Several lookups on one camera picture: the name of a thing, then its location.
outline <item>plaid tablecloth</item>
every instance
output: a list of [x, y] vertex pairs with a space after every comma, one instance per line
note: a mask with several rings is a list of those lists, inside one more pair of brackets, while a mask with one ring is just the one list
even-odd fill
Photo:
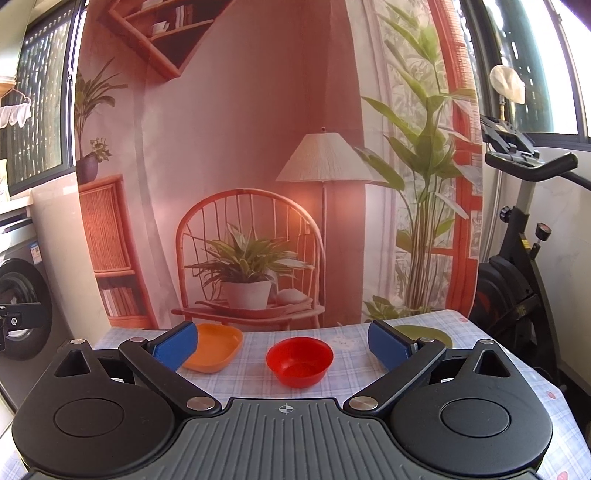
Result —
[[[411, 324], [438, 328], [453, 340], [454, 348], [472, 348], [481, 338], [487, 338], [478, 327], [458, 312], [446, 310], [400, 320], [392, 325]], [[343, 403], [385, 373], [367, 345], [368, 325], [349, 325], [319, 330], [293, 332], [245, 333], [241, 351], [234, 361], [220, 373], [207, 375], [181, 368], [178, 372], [189, 381], [226, 404], [231, 397], [255, 398], [310, 398], [335, 397]], [[100, 340], [96, 348], [113, 348], [134, 336], [155, 338], [162, 332], [113, 328]], [[265, 365], [269, 348], [285, 338], [311, 336], [328, 343], [335, 360], [327, 375], [317, 385], [295, 390], [281, 385]], [[591, 479], [591, 453], [562, 392], [511, 355], [517, 368], [544, 404], [554, 424], [554, 434], [538, 474], [544, 480]], [[4, 456], [0, 465], [0, 479], [18, 480], [25, 469], [16, 452]]]

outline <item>screw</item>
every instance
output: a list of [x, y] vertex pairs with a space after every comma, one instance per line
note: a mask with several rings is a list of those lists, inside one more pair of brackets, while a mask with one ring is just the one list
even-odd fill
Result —
[[378, 408], [378, 401], [372, 397], [353, 397], [349, 400], [349, 407], [359, 411], [369, 411]]
[[211, 397], [192, 397], [187, 400], [187, 407], [195, 411], [207, 411], [216, 406], [216, 401]]

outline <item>flower pot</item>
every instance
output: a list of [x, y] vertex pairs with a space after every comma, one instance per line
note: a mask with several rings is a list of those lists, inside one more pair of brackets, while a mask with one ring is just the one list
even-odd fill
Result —
[[82, 157], [76, 162], [76, 176], [78, 178], [78, 185], [88, 183], [96, 178], [99, 172], [99, 162], [96, 159], [94, 152]]
[[222, 283], [222, 291], [233, 309], [262, 310], [267, 308], [271, 282]]

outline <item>exercise bike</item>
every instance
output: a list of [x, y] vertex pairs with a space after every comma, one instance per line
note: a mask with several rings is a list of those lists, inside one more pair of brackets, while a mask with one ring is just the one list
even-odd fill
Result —
[[550, 227], [538, 223], [537, 241], [525, 237], [535, 184], [557, 176], [591, 190], [591, 182], [571, 172], [578, 165], [573, 153], [548, 162], [540, 159], [530, 139], [508, 122], [481, 117], [483, 141], [494, 152], [485, 155], [493, 168], [521, 180], [517, 203], [503, 207], [508, 224], [498, 255], [478, 267], [476, 297], [469, 319], [549, 381], [560, 385], [560, 358], [554, 319], [535, 259]]

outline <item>green plate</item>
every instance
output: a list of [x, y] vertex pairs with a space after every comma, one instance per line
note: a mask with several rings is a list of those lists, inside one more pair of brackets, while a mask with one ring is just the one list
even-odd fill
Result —
[[420, 337], [435, 338], [442, 342], [447, 348], [453, 348], [452, 339], [448, 334], [431, 327], [421, 327], [419, 325], [392, 325], [403, 335], [416, 340]]

